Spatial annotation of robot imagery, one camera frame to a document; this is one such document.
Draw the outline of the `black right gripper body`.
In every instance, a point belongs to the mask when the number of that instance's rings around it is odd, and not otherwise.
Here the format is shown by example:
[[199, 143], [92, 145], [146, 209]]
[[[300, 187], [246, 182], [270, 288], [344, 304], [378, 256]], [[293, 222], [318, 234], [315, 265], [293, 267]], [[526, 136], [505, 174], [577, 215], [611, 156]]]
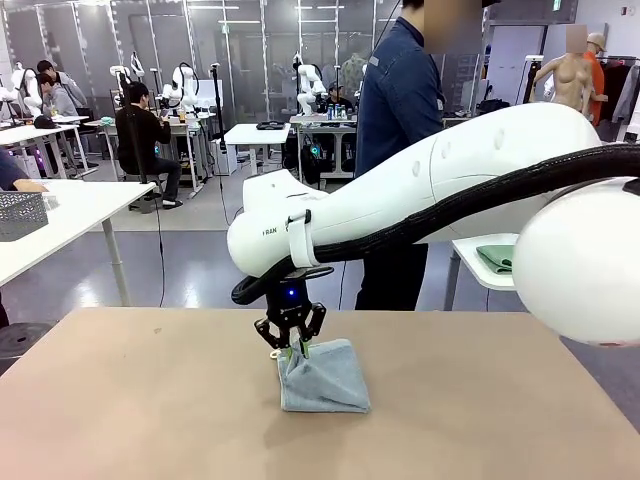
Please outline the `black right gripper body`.
[[286, 278], [266, 294], [267, 318], [280, 329], [291, 329], [306, 323], [311, 311], [306, 281]]

